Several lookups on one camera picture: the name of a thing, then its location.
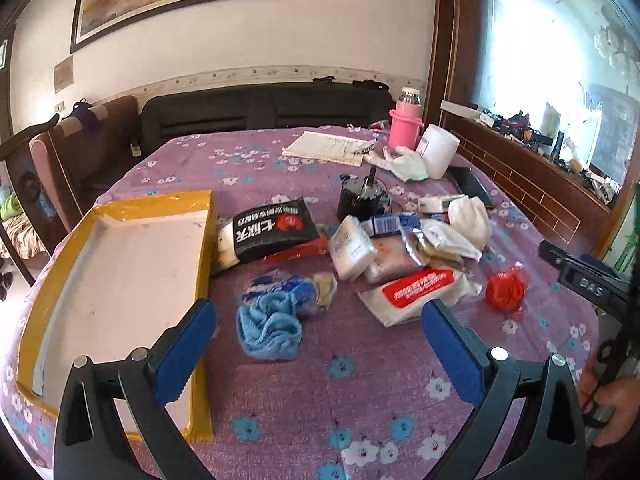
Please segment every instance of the yellow tray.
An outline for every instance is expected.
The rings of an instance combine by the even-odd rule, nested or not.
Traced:
[[[124,359],[149,348],[206,298],[216,249],[210,191],[145,196],[96,206],[66,241],[42,283],[18,346],[17,387],[58,415],[73,359]],[[127,435],[139,439],[125,401]],[[188,442],[212,440],[204,359],[167,405]]]

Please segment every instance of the pink water bottle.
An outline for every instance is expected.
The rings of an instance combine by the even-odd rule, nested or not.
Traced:
[[[420,120],[420,92],[415,88],[405,86],[396,103],[396,109],[391,110],[391,131],[389,132],[389,146],[406,146],[415,150],[418,143],[418,133],[424,123]]]

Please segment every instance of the human hand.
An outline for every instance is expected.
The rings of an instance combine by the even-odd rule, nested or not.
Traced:
[[[584,412],[589,413],[593,409],[593,401],[586,406],[591,394],[598,384],[593,373],[593,367],[597,363],[597,354],[593,352],[587,359],[582,375],[577,385],[578,402],[584,406]],[[640,379],[635,377],[623,377],[611,384],[602,386],[594,397],[595,402],[601,406],[611,406],[615,411],[609,419],[606,427],[593,441],[595,447],[615,444],[624,437],[633,426],[640,409]]]

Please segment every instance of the paper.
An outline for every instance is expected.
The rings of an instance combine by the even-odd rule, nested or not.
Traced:
[[[285,156],[299,158],[319,158],[348,166],[360,166],[362,154],[357,152],[365,149],[370,140],[351,139],[319,132],[304,132],[294,142],[282,149]]]

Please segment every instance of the purple cloth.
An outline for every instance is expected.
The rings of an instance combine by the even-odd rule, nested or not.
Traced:
[[[338,176],[364,176],[369,167],[280,155],[309,129],[366,139],[379,136],[359,128],[326,126],[174,139],[129,171],[98,202],[210,189],[219,217],[229,218],[261,203],[305,196],[316,222],[331,232],[337,223]],[[386,140],[382,134],[379,138]],[[590,304],[556,282],[557,272],[537,256],[542,236],[495,184],[461,156],[454,163],[471,167],[497,204],[490,213],[494,234],[481,262],[469,264],[467,274],[486,285],[492,274],[521,262],[530,280],[519,322],[492,310],[484,293],[463,301],[453,312],[488,345],[503,346],[517,358],[543,361],[557,350],[579,377],[598,341]],[[396,210],[415,211],[421,196],[454,192],[445,180],[404,184],[390,173],[378,176],[398,204]],[[252,277],[274,267],[309,275],[330,269],[331,262],[327,256],[280,266],[254,262],[211,280],[209,297],[221,327],[206,352],[216,439],[195,446],[200,458],[220,479],[423,478],[452,442],[471,406],[458,399],[420,322],[384,328],[355,295],[371,287],[363,279],[340,282],[327,313],[303,321],[297,359],[258,362],[242,352],[236,339],[236,297]],[[25,313],[30,305],[28,301]],[[20,333],[16,328],[17,338]],[[32,421],[25,422],[24,399],[11,380],[14,370],[15,344],[1,369],[7,386],[2,408],[33,457],[50,466],[54,423],[33,408]],[[20,410],[14,407],[18,401]],[[483,474],[499,464],[517,415],[512,410]],[[143,446],[134,448],[143,466],[157,474]]]

